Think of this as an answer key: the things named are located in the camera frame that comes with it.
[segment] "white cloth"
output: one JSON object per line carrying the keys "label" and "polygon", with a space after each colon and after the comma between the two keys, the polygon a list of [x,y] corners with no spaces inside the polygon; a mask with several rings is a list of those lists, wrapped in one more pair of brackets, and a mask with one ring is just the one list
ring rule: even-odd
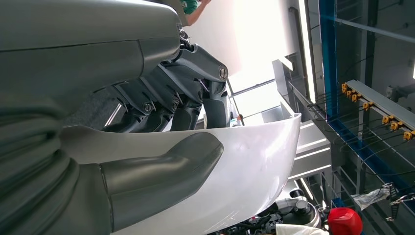
{"label": "white cloth", "polygon": [[278,235],[328,235],[329,233],[303,225],[293,224],[276,224],[276,233]]}

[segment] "white plastic panel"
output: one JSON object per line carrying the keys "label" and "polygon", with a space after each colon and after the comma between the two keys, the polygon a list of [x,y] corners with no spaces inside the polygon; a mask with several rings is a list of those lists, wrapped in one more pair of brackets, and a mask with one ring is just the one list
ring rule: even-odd
{"label": "white plastic panel", "polygon": [[163,133],[120,134],[72,127],[64,130],[62,140],[71,157],[87,164],[157,156],[193,133],[212,133],[224,145],[224,152],[200,190],[115,233],[203,235],[246,220],[275,201],[290,175],[299,131],[300,114],[295,114],[259,126]]}

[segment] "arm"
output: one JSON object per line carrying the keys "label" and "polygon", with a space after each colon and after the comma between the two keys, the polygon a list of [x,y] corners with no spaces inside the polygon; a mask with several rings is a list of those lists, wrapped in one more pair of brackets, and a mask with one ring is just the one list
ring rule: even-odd
{"label": "arm", "polygon": [[203,0],[202,3],[200,4],[200,6],[196,10],[194,10],[192,12],[192,14],[186,15],[187,22],[188,22],[189,26],[191,26],[192,24],[194,24],[197,21],[197,19],[200,17],[203,10],[205,9],[205,7],[208,5],[208,3],[210,1],[211,0]]}

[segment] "white wall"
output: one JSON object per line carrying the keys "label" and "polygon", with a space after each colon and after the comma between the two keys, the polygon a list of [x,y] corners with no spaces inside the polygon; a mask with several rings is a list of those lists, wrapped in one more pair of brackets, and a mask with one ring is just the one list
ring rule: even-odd
{"label": "white wall", "polygon": [[261,76],[261,71],[269,74],[272,61],[295,52],[290,4],[298,1],[212,0],[199,20],[184,29],[191,42],[223,62],[231,76]]}

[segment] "green shirt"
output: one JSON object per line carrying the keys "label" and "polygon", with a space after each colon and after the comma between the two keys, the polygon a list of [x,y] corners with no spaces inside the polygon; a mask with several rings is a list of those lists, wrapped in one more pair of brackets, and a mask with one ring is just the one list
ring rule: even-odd
{"label": "green shirt", "polygon": [[180,0],[180,4],[186,15],[192,14],[197,8],[197,0]]}

